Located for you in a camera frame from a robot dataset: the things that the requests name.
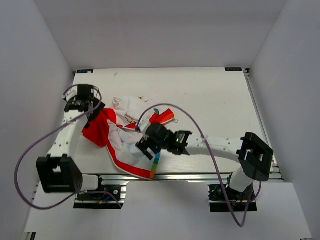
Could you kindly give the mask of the red white rainbow jacket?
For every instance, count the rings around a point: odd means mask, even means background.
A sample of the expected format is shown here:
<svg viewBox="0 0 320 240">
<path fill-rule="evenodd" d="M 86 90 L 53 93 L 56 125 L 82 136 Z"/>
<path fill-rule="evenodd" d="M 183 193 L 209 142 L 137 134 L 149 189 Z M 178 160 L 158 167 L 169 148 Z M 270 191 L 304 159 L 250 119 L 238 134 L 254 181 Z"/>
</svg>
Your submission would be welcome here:
<svg viewBox="0 0 320 240">
<path fill-rule="evenodd" d="M 137 123 L 143 118 L 150 123 L 168 124 L 175 114 L 167 106 L 158 106 L 152 98 L 123 96 L 114 97 L 109 108 L 104 108 L 83 136 L 99 147 L 105 147 L 114 165 L 139 178 L 153 180 L 159 159 L 149 160 L 137 147 L 142 134 L 136 131 Z"/>
</svg>

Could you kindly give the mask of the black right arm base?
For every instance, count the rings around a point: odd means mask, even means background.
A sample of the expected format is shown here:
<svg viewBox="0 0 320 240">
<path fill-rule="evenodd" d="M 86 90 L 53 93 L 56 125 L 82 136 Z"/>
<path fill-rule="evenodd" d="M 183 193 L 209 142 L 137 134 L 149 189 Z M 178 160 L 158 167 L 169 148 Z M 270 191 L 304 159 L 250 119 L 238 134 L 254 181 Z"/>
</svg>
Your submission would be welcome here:
<svg viewBox="0 0 320 240">
<path fill-rule="evenodd" d="M 248 186 L 244 192 L 240 193 L 227 188 L 226 193 L 234 212 L 244 212 L 248 202 L 248 212 L 258 211 L 256 195 L 252 186 Z M 208 186 L 208 199 L 211 213 L 228 213 L 230 211 L 220 184 Z"/>
</svg>

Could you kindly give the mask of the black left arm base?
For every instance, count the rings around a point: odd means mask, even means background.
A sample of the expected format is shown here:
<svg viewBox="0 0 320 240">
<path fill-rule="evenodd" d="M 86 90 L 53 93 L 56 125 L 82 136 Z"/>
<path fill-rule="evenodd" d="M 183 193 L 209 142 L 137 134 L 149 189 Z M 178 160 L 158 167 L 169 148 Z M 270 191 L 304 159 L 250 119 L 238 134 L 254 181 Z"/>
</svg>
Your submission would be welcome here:
<svg viewBox="0 0 320 240">
<path fill-rule="evenodd" d="M 82 193 L 75 197 L 73 208 L 86 210 L 120 210 L 126 199 L 127 183 L 102 184 L 100 193 Z"/>
</svg>

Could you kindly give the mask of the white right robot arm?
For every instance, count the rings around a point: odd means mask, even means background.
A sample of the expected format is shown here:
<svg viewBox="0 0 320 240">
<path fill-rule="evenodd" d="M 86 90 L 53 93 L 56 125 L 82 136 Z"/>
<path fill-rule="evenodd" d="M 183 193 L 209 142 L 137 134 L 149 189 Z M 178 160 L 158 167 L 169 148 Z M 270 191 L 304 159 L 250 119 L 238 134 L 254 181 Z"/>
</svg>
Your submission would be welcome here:
<svg viewBox="0 0 320 240">
<path fill-rule="evenodd" d="M 149 160 L 166 150 L 174 155 L 214 156 L 240 164 L 225 187 L 226 195 L 233 200 L 242 196 L 253 182 L 269 180 L 274 155 L 273 149 L 252 132 L 241 138 L 197 136 L 186 130 L 172 132 L 160 123 L 144 129 L 136 147 Z"/>
</svg>

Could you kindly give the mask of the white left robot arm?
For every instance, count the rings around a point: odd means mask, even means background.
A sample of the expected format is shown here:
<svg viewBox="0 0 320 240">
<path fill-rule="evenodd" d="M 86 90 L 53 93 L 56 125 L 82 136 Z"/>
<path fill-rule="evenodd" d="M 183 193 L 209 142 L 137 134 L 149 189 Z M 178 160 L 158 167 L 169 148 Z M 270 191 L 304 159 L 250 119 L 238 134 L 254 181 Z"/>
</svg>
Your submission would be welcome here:
<svg viewBox="0 0 320 240">
<path fill-rule="evenodd" d="M 66 101 L 61 129 L 45 157 L 36 161 L 36 169 L 45 193 L 79 193 L 88 191 L 99 200 L 106 187 L 97 175 L 83 174 L 75 163 L 75 155 L 83 129 L 88 128 L 104 109 L 99 90 L 89 84 L 77 84 L 64 94 Z"/>
</svg>

